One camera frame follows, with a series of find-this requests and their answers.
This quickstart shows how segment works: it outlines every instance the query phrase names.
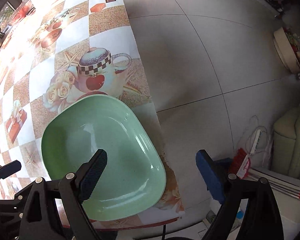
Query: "checkered tablecloth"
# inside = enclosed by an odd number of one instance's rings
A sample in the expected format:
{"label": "checkered tablecloth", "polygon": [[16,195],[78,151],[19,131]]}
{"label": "checkered tablecloth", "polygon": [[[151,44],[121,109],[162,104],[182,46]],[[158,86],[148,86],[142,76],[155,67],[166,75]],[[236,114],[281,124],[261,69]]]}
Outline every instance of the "checkered tablecloth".
{"label": "checkered tablecloth", "polygon": [[[92,70],[87,85],[78,64],[97,48],[111,61]],[[27,16],[8,34],[0,49],[0,165],[19,160],[22,168],[0,181],[0,199],[13,199],[37,177],[50,180],[41,154],[47,124],[78,99],[97,93],[117,97],[133,110],[161,155],[167,186],[148,210],[93,225],[135,228],[175,221],[184,209],[164,159],[160,125],[123,0],[57,0],[50,11]],[[58,200],[57,206],[66,225]]]}

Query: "teapot lid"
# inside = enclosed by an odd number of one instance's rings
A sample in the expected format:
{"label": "teapot lid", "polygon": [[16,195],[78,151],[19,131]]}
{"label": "teapot lid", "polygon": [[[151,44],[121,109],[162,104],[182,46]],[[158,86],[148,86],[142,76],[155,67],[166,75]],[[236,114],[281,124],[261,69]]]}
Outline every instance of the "teapot lid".
{"label": "teapot lid", "polygon": [[109,51],[105,48],[92,47],[81,57],[79,64],[81,66],[91,66],[106,59],[108,55]]}

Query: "green tray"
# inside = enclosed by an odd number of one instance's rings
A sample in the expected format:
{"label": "green tray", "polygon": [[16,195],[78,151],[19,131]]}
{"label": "green tray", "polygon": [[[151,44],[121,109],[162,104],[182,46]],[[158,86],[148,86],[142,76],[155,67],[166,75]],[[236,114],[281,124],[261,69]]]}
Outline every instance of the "green tray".
{"label": "green tray", "polygon": [[100,148],[108,163],[83,207],[90,219],[109,221],[153,206],[166,174],[146,131],[120,100],[91,95],[54,118],[42,137],[42,157],[52,180],[75,172]]}

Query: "teapot handle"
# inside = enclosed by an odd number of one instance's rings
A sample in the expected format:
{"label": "teapot handle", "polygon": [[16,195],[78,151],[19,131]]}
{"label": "teapot handle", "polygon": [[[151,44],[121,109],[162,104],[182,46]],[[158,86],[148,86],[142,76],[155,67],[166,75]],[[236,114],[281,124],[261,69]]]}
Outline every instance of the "teapot handle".
{"label": "teapot handle", "polygon": [[118,67],[118,66],[115,66],[115,65],[114,65],[114,69],[115,69],[116,72],[117,72],[117,71],[118,71],[118,72],[122,72],[123,70],[125,70],[125,69],[127,69],[127,68],[129,68],[129,67],[131,66],[131,64],[132,64],[132,59],[131,59],[130,55],[128,55],[127,53],[118,53],[118,54],[112,55],[112,56],[111,56],[111,61],[113,62],[113,60],[114,60],[115,58],[117,58],[117,57],[126,57],[126,58],[128,58],[129,62],[128,62],[127,65],[125,65],[124,67]]}

